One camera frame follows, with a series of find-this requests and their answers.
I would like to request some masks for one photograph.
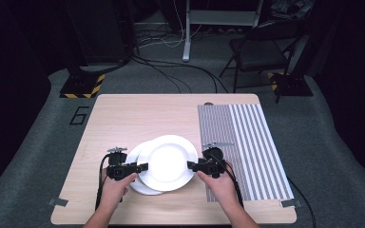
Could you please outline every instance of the gray carpet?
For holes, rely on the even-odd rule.
[[[230,54],[227,41],[235,36],[237,34],[208,35],[193,41],[189,65],[218,75]],[[182,62],[183,45],[173,48],[152,45],[141,47],[140,51],[143,58]],[[105,67],[90,67],[89,70]],[[160,70],[187,85],[176,80],[177,85],[174,85],[154,68],[130,61],[106,75],[99,94],[179,93],[179,89],[181,93],[188,93],[187,86],[192,93],[215,92],[212,79],[203,71],[183,66]],[[79,106],[88,106],[81,109],[88,117],[95,98],[59,98],[67,79],[65,70],[53,73],[49,79],[51,92],[47,103],[0,179],[0,227],[54,227],[50,223],[53,207],[47,202],[59,196],[86,126],[86,121],[81,125],[69,123]],[[232,90],[231,76],[221,81]],[[239,92],[259,96],[283,167],[310,202],[317,227],[365,227],[365,169],[337,135],[329,107],[313,78],[306,76],[306,81],[315,94],[313,97],[281,97],[278,104],[269,86]],[[218,92],[224,92],[222,86],[217,85]],[[303,204],[297,209],[298,220],[290,225],[265,227],[312,227],[305,200],[292,188]]]

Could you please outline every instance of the cable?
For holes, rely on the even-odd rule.
[[[144,63],[142,63],[142,62],[137,61],[134,57],[131,57],[131,59],[133,61],[135,61],[136,63],[143,64],[143,65],[146,65],[146,66],[150,66],[150,67],[156,69],[157,71],[159,71],[167,80],[169,80],[171,83],[174,84],[174,86],[176,86],[176,88],[179,90],[180,93],[182,93],[181,90],[180,90],[180,87],[171,79],[174,79],[174,80],[177,80],[177,81],[181,82],[182,84],[184,84],[189,89],[190,93],[192,93],[191,87],[188,84],[186,84],[185,82],[183,82],[182,80],[180,80],[178,78],[172,77],[172,76],[162,72],[161,70],[157,69],[155,66],[148,63],[147,60],[141,59],[142,61],[144,61]]]
[[[95,71],[86,71],[85,70],[85,72],[87,74],[107,74],[107,73],[114,71],[116,69],[119,69],[125,65],[126,65],[126,61],[122,61],[122,63],[118,66],[113,66],[113,67],[109,67],[109,68],[105,68],[105,69],[101,69],[101,70],[95,70]]]
[[[180,64],[180,63],[170,63],[170,62],[165,62],[165,61],[156,61],[156,60],[147,60],[147,59],[144,59],[140,56],[136,56],[134,54],[132,54],[132,56],[134,58],[137,58],[137,59],[140,59],[142,61],[146,61],[148,63],[152,62],[152,63],[158,63],[158,64],[168,64],[169,66],[162,66],[162,65],[152,65],[154,67],[191,67],[191,68],[195,68],[195,69],[198,69],[198,70],[201,70],[203,72],[205,72],[213,81],[213,84],[214,84],[214,87],[215,87],[215,93],[218,93],[218,87],[216,85],[216,81],[218,81],[220,83],[220,85],[223,87],[224,91],[226,93],[229,93],[227,91],[227,88],[224,86],[224,84],[221,82],[221,80],[216,77],[213,73],[211,73],[209,70],[207,69],[204,69],[204,68],[201,68],[199,66],[192,66],[192,65],[188,65],[188,64]]]
[[[100,170],[99,170],[99,189],[97,190],[97,198],[96,198],[95,210],[97,210],[97,208],[99,207],[100,200],[102,199],[103,185],[105,184],[105,181],[106,181],[106,179],[104,179],[103,182],[102,182],[102,171],[103,171],[103,164],[104,164],[106,158],[108,158],[108,157],[109,157],[109,154],[106,154],[103,157],[102,162],[100,163]]]
[[[175,45],[175,46],[170,46],[170,45],[168,45],[167,44],[167,42],[164,42],[168,47],[170,47],[170,48],[175,48],[176,46],[178,46],[184,39],[183,39],[183,35],[184,35],[184,32],[183,32],[183,23],[182,23],[182,20],[181,20],[181,18],[180,18],[180,15],[179,15],[179,13],[178,13],[178,11],[177,11],[177,6],[176,6],[176,0],[173,0],[173,3],[174,3],[174,10],[176,11],[176,14],[177,14],[177,18],[179,19],[179,23],[180,23],[180,28],[181,28],[181,32],[182,32],[182,38],[181,38],[181,40],[180,40],[180,42],[177,44],[177,45]]]
[[[298,193],[301,195],[301,197],[306,202],[307,207],[308,207],[308,209],[310,211],[311,219],[312,219],[312,222],[313,222],[313,227],[316,228],[316,217],[314,215],[313,209],[311,208],[310,202],[306,199],[306,197],[303,195],[303,193],[300,191],[300,189],[295,185],[295,183],[292,180],[290,180],[289,177],[286,176],[286,178],[296,188],[296,190],[298,191]]]
[[[143,29],[143,30],[139,30],[137,31],[138,33],[141,33],[139,35],[139,38],[142,38],[137,46],[139,48],[143,48],[146,46],[150,46],[150,45],[155,45],[155,44],[164,44],[164,43],[175,43],[175,42],[180,42],[180,41],[165,41],[165,39],[169,39],[171,37],[173,37],[173,33],[167,31],[167,25],[165,25],[165,33],[163,34],[159,34],[159,35],[151,35],[151,31],[156,31],[159,32],[160,28],[158,28],[157,30],[153,29],[153,30],[149,30],[149,29]],[[151,43],[153,40],[163,40],[163,42],[160,43]]]
[[[236,194],[237,194],[237,198],[239,200],[239,203],[241,205],[242,208],[244,208],[244,203],[242,202],[242,195],[241,195],[241,190],[239,187],[239,183],[237,182],[236,179],[236,175],[234,174],[233,168],[232,166],[227,163],[227,162],[222,162],[220,161],[218,158],[216,158],[213,154],[209,153],[208,155],[210,155],[217,163],[219,163],[221,165],[221,167],[223,168],[223,170],[227,173],[227,175],[229,175],[230,179],[232,180],[234,187],[236,189]],[[230,169],[232,170],[232,173],[230,173],[230,171],[226,168],[225,164],[227,164]]]

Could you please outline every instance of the black cable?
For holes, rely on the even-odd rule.
[[[146,65],[146,66],[150,66],[150,67],[152,67],[152,68],[154,68],[154,69],[156,69],[157,71],[159,71],[168,81],[170,81],[171,83],[173,83],[174,84],[174,86],[176,86],[176,88],[179,90],[179,92],[180,93],[182,93],[181,92],[181,90],[180,90],[180,87],[173,81],[173,80],[171,80],[171,79],[174,79],[174,80],[177,80],[177,81],[179,81],[179,82],[181,82],[182,84],[184,84],[188,89],[189,89],[189,91],[192,93],[192,90],[191,90],[191,87],[189,87],[189,85],[187,85],[185,82],[183,82],[182,80],[180,80],[180,79],[178,79],[178,78],[175,78],[175,77],[172,77],[172,76],[170,76],[170,75],[168,75],[168,74],[166,74],[166,73],[164,73],[164,72],[162,72],[161,70],[159,70],[159,69],[157,69],[155,66],[153,66],[153,65],[151,65],[150,63],[148,63],[145,59],[142,59],[143,61],[144,61],[144,63],[142,63],[142,62],[139,62],[139,61],[137,61],[136,59],[134,59],[133,57],[131,57],[131,59],[133,60],[133,61],[135,61],[136,63],[139,63],[139,64],[143,64],[143,65]]]
[[[95,206],[95,210],[97,210],[97,208],[99,207],[100,204],[100,200],[102,199],[102,192],[103,192],[103,185],[104,185],[104,181],[102,182],[102,171],[103,171],[103,164],[106,160],[106,158],[109,157],[109,154],[106,154],[103,159],[102,162],[100,163],[100,170],[99,170],[99,189],[97,190],[97,198],[96,198],[96,206]]]
[[[295,185],[295,183],[292,180],[290,180],[289,177],[286,176],[286,178],[296,188],[296,190],[298,191],[298,193],[301,195],[301,197],[306,202],[306,205],[307,205],[307,207],[308,207],[308,209],[310,211],[311,219],[312,219],[312,222],[313,222],[313,227],[316,228],[316,217],[314,215],[313,209],[311,208],[310,202],[306,199],[306,197],[303,195],[303,193],[300,191],[300,189]]]
[[[173,33],[170,32],[166,32],[164,34],[159,34],[159,35],[151,35],[150,30],[142,30],[142,31],[146,31],[148,32],[148,34],[140,37],[141,40],[138,41],[137,44],[138,47],[149,45],[153,40],[163,40],[165,42],[166,39],[174,37]]]
[[[232,166],[230,166],[229,163],[227,162],[222,162],[220,161],[218,158],[216,158],[213,154],[210,154],[209,155],[217,162],[221,165],[221,167],[223,168],[223,170],[227,173],[227,175],[229,175],[230,179],[232,180],[233,184],[234,184],[234,187],[236,189],[236,194],[237,194],[237,198],[239,200],[239,203],[241,205],[242,208],[244,208],[244,203],[242,201],[242,194],[241,194],[241,190],[240,190],[240,187],[239,187],[239,183],[237,182],[237,179],[236,179],[236,175],[234,174],[234,171],[233,171],[233,168]],[[226,168],[226,166],[224,166],[224,164],[227,164],[230,169],[232,170],[232,173],[230,173],[230,171]]]
[[[87,74],[107,74],[107,73],[114,71],[116,69],[119,69],[125,65],[126,65],[126,61],[122,61],[121,64],[118,66],[113,66],[113,67],[109,67],[109,68],[105,68],[105,69],[101,69],[101,70],[95,70],[95,71],[86,71],[85,70],[85,72]]]
[[[188,64],[180,64],[180,63],[171,63],[171,62],[165,62],[165,61],[157,61],[157,60],[147,60],[147,59],[144,59],[144,58],[142,58],[142,57],[140,57],[140,56],[136,56],[136,55],[134,55],[134,54],[132,54],[132,56],[134,57],[134,58],[137,58],[137,59],[140,59],[140,60],[142,60],[142,61],[146,61],[146,62],[152,62],[152,63],[158,63],[158,64],[168,64],[168,65],[170,65],[170,66],[162,66],[162,65],[152,65],[152,66],[154,66],[154,67],[191,67],[191,68],[195,68],[195,69],[198,69],[198,70],[201,70],[201,71],[203,71],[203,72],[205,72],[211,79],[212,79],[212,81],[213,81],[213,84],[214,84],[214,87],[215,87],[215,93],[218,93],[218,87],[217,87],[217,85],[216,85],[216,81],[215,81],[215,79],[220,83],[220,85],[223,87],[223,89],[224,89],[224,91],[226,92],[226,93],[228,93],[228,91],[227,91],[227,88],[224,86],[224,84],[221,82],[221,80],[218,78],[218,77],[216,77],[214,74],[212,74],[209,70],[207,70],[207,69],[204,69],[204,68],[201,68],[201,67],[199,67],[199,66],[192,66],[192,65],[188,65]]]

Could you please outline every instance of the gray and white striped mat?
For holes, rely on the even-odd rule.
[[[260,104],[199,105],[198,112],[202,145],[234,144],[221,150],[233,164],[243,200],[294,197]],[[207,187],[206,196],[216,201]]]

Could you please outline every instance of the stacked plates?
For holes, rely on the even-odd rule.
[[[136,146],[126,163],[148,163],[149,169],[138,175],[131,187],[144,195],[159,195],[186,185],[194,176],[186,162],[198,162],[195,146],[187,139],[166,135]]]

